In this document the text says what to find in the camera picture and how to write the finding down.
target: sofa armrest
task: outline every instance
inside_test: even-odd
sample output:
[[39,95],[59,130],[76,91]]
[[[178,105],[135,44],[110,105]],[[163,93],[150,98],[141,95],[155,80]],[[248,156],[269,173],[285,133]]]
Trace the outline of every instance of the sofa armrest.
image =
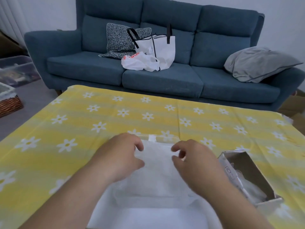
[[277,100],[271,105],[272,110],[277,111],[282,103],[301,85],[304,79],[305,72],[295,67],[286,69],[272,77],[269,85],[281,90]]
[[53,79],[47,71],[47,59],[81,52],[79,29],[31,31],[24,35],[24,40],[32,61],[48,88],[53,86]]

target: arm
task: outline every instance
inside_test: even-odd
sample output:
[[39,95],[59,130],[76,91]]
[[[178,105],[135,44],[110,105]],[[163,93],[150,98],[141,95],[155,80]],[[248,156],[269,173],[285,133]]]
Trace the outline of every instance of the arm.
[[270,77],[269,85],[280,88],[277,100],[272,103],[272,110],[277,111],[282,103],[301,85],[305,79],[305,72],[292,67]]
[[135,146],[143,150],[140,138],[128,133],[103,144],[19,229],[85,229],[105,189],[144,166]]
[[230,183],[217,158],[206,146],[188,140],[178,142],[172,150],[180,150],[179,157],[173,156],[173,163],[183,180],[211,204],[225,229],[273,228]]
[[80,29],[31,31],[24,35],[32,61],[48,88],[52,88],[53,79],[47,70],[47,59],[81,52],[81,39]]

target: table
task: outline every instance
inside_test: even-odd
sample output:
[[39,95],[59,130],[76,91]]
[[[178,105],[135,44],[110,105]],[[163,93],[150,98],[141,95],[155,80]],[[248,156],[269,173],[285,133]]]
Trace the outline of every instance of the table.
[[20,226],[121,132],[192,138],[217,156],[245,148],[285,199],[270,222],[305,227],[305,138],[279,113],[75,85],[0,142],[2,228]]

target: black and white patterned pillow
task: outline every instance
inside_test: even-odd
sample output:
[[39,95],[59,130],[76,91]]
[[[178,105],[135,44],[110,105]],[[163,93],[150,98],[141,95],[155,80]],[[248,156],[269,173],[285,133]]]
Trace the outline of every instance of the black and white patterned pillow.
[[[125,55],[135,54],[135,46],[127,33],[128,26],[107,23],[107,53],[99,55],[100,57],[108,57],[121,59]],[[151,28],[135,29],[139,38],[150,36]]]

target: black bag handle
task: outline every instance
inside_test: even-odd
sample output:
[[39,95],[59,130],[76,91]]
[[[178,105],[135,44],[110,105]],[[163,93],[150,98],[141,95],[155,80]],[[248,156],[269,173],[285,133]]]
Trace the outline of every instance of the black bag handle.
[[167,35],[167,44],[170,44],[170,37],[173,36],[173,30],[171,28],[171,24],[170,23],[167,25],[167,29],[166,30],[167,30],[167,33],[166,33],[166,35]]
[[135,42],[135,39],[133,38],[133,36],[132,36],[132,34],[131,34],[130,32],[132,32],[132,33],[134,34],[136,40],[139,40],[139,39],[140,39],[140,38],[139,38],[139,35],[138,35],[137,32],[135,31],[135,29],[133,29],[133,28],[128,28],[128,29],[127,29],[127,33],[129,34],[129,37],[132,39],[132,42],[135,44],[136,48],[139,49],[138,44]]

